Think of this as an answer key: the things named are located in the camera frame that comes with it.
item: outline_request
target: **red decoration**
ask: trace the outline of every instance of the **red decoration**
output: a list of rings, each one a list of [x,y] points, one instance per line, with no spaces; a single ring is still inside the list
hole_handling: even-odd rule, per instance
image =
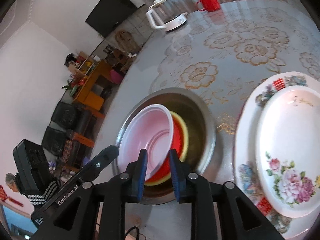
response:
[[[21,202],[19,202],[18,200],[15,200],[15,199],[13,199],[11,197],[8,197],[8,200],[11,201],[12,203],[15,203],[18,206],[23,207],[23,204]]]
[[[0,185],[0,198],[2,201],[6,201],[8,196],[6,194],[6,192],[4,191],[2,185]]]
[[[285,84],[284,84],[284,81],[282,78],[279,78],[279,79],[273,81],[273,85],[276,88],[276,90],[278,90],[278,91],[285,88]]]
[[[2,185],[0,185],[0,198],[1,198],[2,201],[9,200],[12,203],[15,203],[16,205],[23,207],[23,204],[21,202],[19,202],[18,200],[13,199],[11,197],[8,197],[7,193],[3,189]]]
[[[263,197],[258,203],[257,208],[264,216],[266,216],[271,211],[272,206],[270,205],[269,201],[265,197]]]

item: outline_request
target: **blue gripper pad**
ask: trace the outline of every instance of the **blue gripper pad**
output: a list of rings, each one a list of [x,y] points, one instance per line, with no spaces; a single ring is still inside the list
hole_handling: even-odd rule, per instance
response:
[[[169,151],[169,163],[174,196],[179,202],[181,196],[180,193],[186,189],[186,178],[182,171],[180,160],[175,149]]]
[[[137,160],[134,174],[132,176],[132,193],[137,197],[138,202],[142,199],[144,181],[146,179],[148,164],[148,152],[141,149]]]

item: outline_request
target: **television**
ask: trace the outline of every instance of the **television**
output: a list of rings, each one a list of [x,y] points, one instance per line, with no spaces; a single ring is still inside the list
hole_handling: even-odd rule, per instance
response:
[[[137,9],[130,0],[100,0],[85,22],[107,37]]]

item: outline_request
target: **kettle base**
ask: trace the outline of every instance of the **kettle base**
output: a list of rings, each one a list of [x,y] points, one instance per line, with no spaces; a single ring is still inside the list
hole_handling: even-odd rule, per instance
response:
[[[179,16],[175,17],[171,21],[165,23],[165,31],[172,32],[181,26],[183,26],[187,22],[186,17],[184,14],[180,14]]]

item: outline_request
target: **floral plate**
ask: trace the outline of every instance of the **floral plate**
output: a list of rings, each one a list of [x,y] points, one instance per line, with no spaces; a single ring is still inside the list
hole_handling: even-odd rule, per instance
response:
[[[300,72],[274,75],[260,84],[246,101],[239,118],[234,148],[234,174],[238,187],[250,198],[268,220],[286,239],[308,231],[320,208],[301,218],[285,217],[270,205],[261,188],[255,167],[255,140],[262,107],[281,88],[293,85],[308,86],[320,91],[320,83]]]
[[[270,204],[287,217],[320,205],[320,94],[290,86],[265,105],[257,129],[256,164]]]

